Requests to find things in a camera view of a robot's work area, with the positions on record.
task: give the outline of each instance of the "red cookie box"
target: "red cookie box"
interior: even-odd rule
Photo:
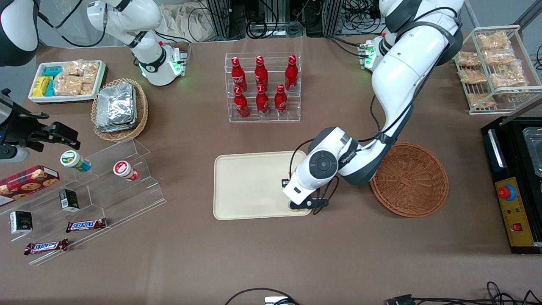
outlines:
[[[60,181],[58,171],[42,165],[33,166],[0,180],[0,206],[36,193]]]

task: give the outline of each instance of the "coca-cola bottle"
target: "coca-cola bottle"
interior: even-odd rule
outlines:
[[[256,95],[256,106],[258,107],[258,115],[262,118],[269,115],[269,98],[262,85],[257,87],[258,94]]]
[[[256,57],[256,69],[254,70],[256,76],[256,86],[263,86],[264,92],[267,92],[267,85],[269,78],[267,75],[267,68],[263,64],[263,57]]]
[[[248,89],[247,78],[244,75],[243,68],[239,64],[239,58],[232,57],[231,64],[233,65],[233,68],[231,69],[231,77],[234,80],[235,87],[241,88],[244,93]]]
[[[286,93],[284,92],[284,85],[279,84],[276,87],[276,94],[275,94],[275,109],[276,109],[276,115],[279,117],[283,117],[286,115],[286,101],[288,100],[288,97],[286,96]]]
[[[297,58],[295,55],[288,57],[288,67],[286,67],[286,91],[296,91],[298,88],[298,66],[296,64]]]
[[[247,98],[244,97],[243,92],[241,91],[241,88],[235,87],[234,93],[235,93],[235,98],[234,98],[235,110],[237,110],[237,113],[239,113],[239,116],[242,118],[246,118],[250,116],[250,110],[248,109]]]

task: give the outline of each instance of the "oval wicker basket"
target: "oval wicker basket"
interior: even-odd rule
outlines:
[[[94,133],[104,140],[113,141],[113,142],[122,142],[128,138],[135,138],[139,136],[139,134],[143,131],[143,129],[145,128],[145,125],[147,124],[147,119],[149,117],[149,104],[147,102],[147,97],[145,96],[145,92],[143,92],[143,89],[135,80],[125,79],[125,78],[115,79],[105,84],[104,88],[116,86],[124,81],[129,82],[135,87],[135,102],[137,103],[136,105],[137,117],[138,117],[139,123],[134,129],[121,130],[121,131],[115,131],[115,132],[109,132],[109,133],[101,132],[95,127]],[[97,101],[98,101],[98,96],[96,96],[94,100],[92,101],[91,120],[92,120],[92,123],[94,123],[94,125],[96,125]]]
[[[448,196],[448,176],[427,149],[397,143],[384,157],[371,188],[378,201],[392,212],[420,218],[435,213]]]

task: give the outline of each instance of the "red switch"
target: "red switch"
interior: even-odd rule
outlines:
[[[508,199],[510,198],[510,196],[512,196],[512,191],[510,191],[510,189],[505,186],[500,187],[498,193],[499,197],[503,199]]]

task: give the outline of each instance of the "yellow control panel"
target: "yellow control panel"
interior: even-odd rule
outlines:
[[[511,246],[533,246],[533,236],[515,177],[495,183]]]

